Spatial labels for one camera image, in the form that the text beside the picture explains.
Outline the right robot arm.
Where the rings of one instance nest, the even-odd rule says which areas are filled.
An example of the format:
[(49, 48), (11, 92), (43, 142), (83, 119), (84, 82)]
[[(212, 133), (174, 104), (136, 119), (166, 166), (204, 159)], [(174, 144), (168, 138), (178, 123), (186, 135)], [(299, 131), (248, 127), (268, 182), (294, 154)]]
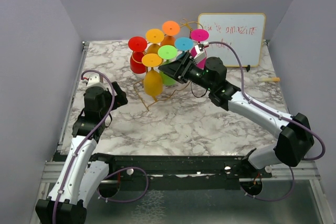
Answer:
[(296, 167), (314, 144), (305, 115), (280, 114), (251, 97), (244, 97), (239, 87), (226, 80), (227, 68), (217, 57), (207, 58), (201, 69), (186, 53), (178, 60), (159, 66), (159, 70), (177, 82), (190, 81), (208, 90), (214, 105), (253, 121), (277, 139), (277, 143), (253, 149), (244, 157), (241, 171), (246, 177), (254, 177), (268, 165), (283, 163)]

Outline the yellow wine glass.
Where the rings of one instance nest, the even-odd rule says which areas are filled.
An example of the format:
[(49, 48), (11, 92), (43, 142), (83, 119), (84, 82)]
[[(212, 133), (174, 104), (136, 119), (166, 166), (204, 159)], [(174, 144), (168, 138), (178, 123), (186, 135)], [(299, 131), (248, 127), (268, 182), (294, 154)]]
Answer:
[(161, 75), (154, 68), (161, 65), (162, 58), (158, 54), (146, 54), (142, 58), (142, 63), (148, 69), (143, 80), (144, 91), (147, 95), (156, 97), (163, 91), (163, 81)]

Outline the green wine glass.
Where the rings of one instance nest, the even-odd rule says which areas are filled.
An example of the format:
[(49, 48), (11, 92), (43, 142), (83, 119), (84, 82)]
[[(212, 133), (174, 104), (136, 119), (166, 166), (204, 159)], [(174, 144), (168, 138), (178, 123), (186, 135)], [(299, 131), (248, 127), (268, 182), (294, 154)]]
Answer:
[[(177, 56), (177, 49), (171, 45), (164, 45), (158, 50), (159, 57), (163, 60), (162, 66), (170, 63), (172, 59)], [(159, 71), (159, 74), (162, 77), (163, 84), (165, 86), (171, 86), (175, 84), (175, 80), (164, 74), (162, 71)]]

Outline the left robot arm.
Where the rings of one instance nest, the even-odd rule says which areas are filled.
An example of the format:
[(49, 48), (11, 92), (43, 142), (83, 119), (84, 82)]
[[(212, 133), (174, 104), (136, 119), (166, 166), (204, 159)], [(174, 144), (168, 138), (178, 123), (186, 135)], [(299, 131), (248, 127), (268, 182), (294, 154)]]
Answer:
[(84, 223), (87, 205), (100, 181), (115, 175), (116, 166), (98, 162), (88, 169), (89, 159), (107, 125), (111, 111), (128, 104), (126, 93), (117, 82), (105, 88), (89, 80), (84, 107), (72, 126), (72, 140), (61, 173), (46, 199), (38, 200), (35, 211), (41, 223)]

